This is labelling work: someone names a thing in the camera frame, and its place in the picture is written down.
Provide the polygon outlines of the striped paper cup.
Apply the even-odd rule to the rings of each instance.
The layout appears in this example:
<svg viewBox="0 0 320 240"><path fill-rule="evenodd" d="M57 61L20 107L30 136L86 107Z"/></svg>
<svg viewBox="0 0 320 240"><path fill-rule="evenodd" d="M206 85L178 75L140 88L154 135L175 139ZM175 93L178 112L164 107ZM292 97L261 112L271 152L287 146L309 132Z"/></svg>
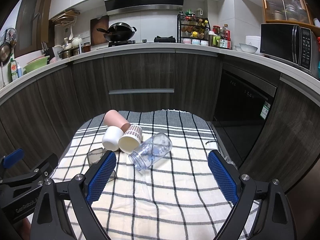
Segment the striped paper cup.
<svg viewBox="0 0 320 240"><path fill-rule="evenodd" d="M131 125L119 139L118 145L121 151L130 154L142 142L142 128L139 125Z"/></svg>

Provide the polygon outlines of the green basin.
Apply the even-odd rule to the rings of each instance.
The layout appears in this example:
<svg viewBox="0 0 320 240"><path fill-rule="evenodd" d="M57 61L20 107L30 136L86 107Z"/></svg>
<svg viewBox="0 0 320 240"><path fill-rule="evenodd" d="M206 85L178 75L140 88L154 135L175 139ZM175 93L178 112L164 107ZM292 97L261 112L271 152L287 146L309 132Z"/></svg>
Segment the green basin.
<svg viewBox="0 0 320 240"><path fill-rule="evenodd" d="M33 70L39 69L43 66L47 65L49 56L42 56L39 57L38 59L35 59L31 62L29 62L25 67L24 67L24 74L32 72Z"/></svg>

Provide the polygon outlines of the clear plastic bag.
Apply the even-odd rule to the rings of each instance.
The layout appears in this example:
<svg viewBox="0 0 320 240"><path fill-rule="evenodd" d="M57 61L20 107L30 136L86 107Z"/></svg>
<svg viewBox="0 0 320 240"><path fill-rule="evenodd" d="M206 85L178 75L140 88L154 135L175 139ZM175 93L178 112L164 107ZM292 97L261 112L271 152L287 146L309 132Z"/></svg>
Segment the clear plastic bag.
<svg viewBox="0 0 320 240"><path fill-rule="evenodd" d="M225 159L225 161L226 161L228 164L231 164L231 165L233 165L236 169L238 169L237 166L236 166L236 164L231 160L231 158L230 158L228 155L225 156L224 159Z"/></svg>

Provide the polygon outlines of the wooden glass door cabinet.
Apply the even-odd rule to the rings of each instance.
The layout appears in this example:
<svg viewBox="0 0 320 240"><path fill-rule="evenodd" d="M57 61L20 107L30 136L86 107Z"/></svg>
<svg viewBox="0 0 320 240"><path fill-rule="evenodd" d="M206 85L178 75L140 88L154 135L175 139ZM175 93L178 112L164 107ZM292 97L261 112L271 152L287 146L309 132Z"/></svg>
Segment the wooden glass door cabinet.
<svg viewBox="0 0 320 240"><path fill-rule="evenodd" d="M265 22L287 21L314 25L305 0L262 0Z"/></svg>

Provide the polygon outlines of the black spice rack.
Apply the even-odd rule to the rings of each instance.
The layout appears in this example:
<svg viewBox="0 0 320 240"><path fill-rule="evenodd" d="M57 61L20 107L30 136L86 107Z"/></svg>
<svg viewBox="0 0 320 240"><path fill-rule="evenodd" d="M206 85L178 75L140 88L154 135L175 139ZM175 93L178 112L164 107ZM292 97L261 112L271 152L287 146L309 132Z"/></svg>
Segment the black spice rack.
<svg viewBox="0 0 320 240"><path fill-rule="evenodd" d="M195 14L178 14L177 43L209 46L210 23L208 18Z"/></svg>

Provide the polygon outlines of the checkered table cloth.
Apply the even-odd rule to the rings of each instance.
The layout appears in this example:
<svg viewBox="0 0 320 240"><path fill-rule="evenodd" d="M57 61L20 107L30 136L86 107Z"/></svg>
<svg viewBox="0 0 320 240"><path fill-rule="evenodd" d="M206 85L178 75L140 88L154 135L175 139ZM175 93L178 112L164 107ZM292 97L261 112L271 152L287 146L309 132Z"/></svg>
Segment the checkered table cloth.
<svg viewBox="0 0 320 240"><path fill-rule="evenodd" d="M122 116L143 138L165 133L173 147L153 167L137 171L126 153L92 209L112 239L213 239L232 210L207 163L217 137L200 117L175 110Z"/></svg>

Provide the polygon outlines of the white teapot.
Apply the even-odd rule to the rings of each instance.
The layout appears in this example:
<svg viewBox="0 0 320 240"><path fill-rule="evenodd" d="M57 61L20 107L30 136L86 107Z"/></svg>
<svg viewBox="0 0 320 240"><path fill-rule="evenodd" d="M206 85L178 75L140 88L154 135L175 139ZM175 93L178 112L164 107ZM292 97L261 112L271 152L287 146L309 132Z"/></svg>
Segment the white teapot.
<svg viewBox="0 0 320 240"><path fill-rule="evenodd" d="M78 35L76 37L73 37L72 39L72 47L78 47L80 44L82 44L82 38Z"/></svg>

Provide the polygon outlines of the pink plastic cup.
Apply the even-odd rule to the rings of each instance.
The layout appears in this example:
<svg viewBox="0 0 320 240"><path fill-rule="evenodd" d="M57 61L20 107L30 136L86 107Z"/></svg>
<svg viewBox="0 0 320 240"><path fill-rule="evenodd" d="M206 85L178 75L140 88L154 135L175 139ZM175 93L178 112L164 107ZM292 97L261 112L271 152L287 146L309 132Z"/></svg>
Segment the pink plastic cup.
<svg viewBox="0 0 320 240"><path fill-rule="evenodd" d="M131 124L116 110L109 110L104 116L104 124L107 126L116 126L124 133L129 129Z"/></svg>

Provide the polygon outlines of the white bowl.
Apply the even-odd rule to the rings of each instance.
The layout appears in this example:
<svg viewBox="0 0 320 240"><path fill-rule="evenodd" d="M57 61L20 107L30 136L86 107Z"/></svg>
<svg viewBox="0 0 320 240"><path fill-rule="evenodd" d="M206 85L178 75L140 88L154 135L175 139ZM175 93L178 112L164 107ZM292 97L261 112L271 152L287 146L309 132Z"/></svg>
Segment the white bowl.
<svg viewBox="0 0 320 240"><path fill-rule="evenodd" d="M240 48L243 52L250 53L250 54L255 54L258 50L257 47L245 43L239 43Z"/></svg>

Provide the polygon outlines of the white plastic cup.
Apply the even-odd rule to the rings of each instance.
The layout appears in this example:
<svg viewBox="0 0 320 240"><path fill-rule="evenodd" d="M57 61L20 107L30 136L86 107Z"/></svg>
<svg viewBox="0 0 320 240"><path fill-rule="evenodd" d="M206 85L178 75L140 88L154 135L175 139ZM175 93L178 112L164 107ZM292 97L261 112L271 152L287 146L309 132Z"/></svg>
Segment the white plastic cup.
<svg viewBox="0 0 320 240"><path fill-rule="evenodd" d="M124 135L122 129L117 126L109 126L102 138L102 144L105 150L119 150L119 139Z"/></svg>

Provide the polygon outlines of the black microwave oven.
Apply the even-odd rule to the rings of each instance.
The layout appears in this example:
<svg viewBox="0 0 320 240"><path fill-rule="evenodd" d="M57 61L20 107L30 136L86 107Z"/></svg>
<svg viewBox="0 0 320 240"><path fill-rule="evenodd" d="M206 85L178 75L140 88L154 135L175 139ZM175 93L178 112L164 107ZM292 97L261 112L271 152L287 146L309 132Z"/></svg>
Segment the black microwave oven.
<svg viewBox="0 0 320 240"><path fill-rule="evenodd" d="M319 79L319 42L309 28L285 23L262 24L260 53Z"/></svg>

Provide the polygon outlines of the clear plastic bottle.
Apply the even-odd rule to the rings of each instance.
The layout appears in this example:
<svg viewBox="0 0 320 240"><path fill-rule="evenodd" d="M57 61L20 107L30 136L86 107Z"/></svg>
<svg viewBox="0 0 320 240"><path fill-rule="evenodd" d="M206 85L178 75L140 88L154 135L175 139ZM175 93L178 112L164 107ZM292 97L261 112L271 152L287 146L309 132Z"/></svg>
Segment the clear plastic bottle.
<svg viewBox="0 0 320 240"><path fill-rule="evenodd" d="M166 156L171 149L170 138L164 133L158 133L135 148L129 154L129 160L138 171L146 170Z"/></svg>

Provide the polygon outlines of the black dishwasher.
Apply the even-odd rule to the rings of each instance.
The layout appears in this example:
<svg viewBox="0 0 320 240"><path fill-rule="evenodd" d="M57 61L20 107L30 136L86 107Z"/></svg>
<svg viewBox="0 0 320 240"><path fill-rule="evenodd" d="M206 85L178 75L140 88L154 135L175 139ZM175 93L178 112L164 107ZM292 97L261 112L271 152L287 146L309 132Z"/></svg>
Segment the black dishwasher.
<svg viewBox="0 0 320 240"><path fill-rule="evenodd" d="M240 167L259 138L277 87L245 70L224 64L213 126L226 154Z"/></svg>

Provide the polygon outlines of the clear glass cup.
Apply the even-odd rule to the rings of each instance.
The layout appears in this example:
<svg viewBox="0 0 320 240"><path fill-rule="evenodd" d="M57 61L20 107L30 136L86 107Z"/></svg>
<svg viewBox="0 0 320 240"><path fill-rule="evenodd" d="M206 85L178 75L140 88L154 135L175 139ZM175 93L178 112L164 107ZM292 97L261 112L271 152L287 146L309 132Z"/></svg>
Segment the clear glass cup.
<svg viewBox="0 0 320 240"><path fill-rule="evenodd" d="M87 153L87 160L88 160L89 167L91 167L94 164L97 164L106 152L107 152L107 150L105 150L103 147L97 148L97 149L94 149L94 150L91 150L90 152L88 152ZM108 182L115 180L116 177L117 177L116 171L113 170L109 179L108 179Z"/></svg>

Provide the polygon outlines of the white rice cooker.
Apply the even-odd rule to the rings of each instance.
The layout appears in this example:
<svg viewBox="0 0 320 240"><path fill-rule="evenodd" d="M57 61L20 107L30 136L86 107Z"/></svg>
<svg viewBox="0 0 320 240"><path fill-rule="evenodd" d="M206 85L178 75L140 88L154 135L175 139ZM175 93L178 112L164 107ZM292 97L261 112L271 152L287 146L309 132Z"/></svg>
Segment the white rice cooker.
<svg viewBox="0 0 320 240"><path fill-rule="evenodd" d="M258 50L260 50L260 36L252 36L252 35L247 35L246 36L246 44L252 45L257 47Z"/></svg>

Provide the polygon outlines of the black wok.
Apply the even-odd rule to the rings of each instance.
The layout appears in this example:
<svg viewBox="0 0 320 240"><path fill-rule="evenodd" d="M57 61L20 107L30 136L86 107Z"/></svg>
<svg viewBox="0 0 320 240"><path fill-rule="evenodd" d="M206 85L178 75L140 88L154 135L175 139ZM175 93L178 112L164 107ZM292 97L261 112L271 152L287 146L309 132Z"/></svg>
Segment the black wok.
<svg viewBox="0 0 320 240"><path fill-rule="evenodd" d="M132 38L137 29L135 27L131 27L127 23L117 22L112 24L107 30L97 28L97 31L103 33L107 42L122 42L128 41Z"/></svg>

